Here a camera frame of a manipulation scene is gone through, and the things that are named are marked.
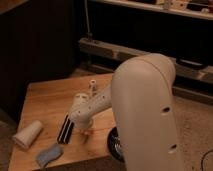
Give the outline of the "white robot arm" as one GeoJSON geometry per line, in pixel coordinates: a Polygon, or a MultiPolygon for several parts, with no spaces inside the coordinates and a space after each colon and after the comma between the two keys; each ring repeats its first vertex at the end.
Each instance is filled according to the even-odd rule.
{"type": "Polygon", "coordinates": [[[175,67],[161,54],[123,62],[112,81],[89,101],[69,111],[86,129],[93,115],[113,110],[127,171],[184,171],[172,111],[175,67]]]}

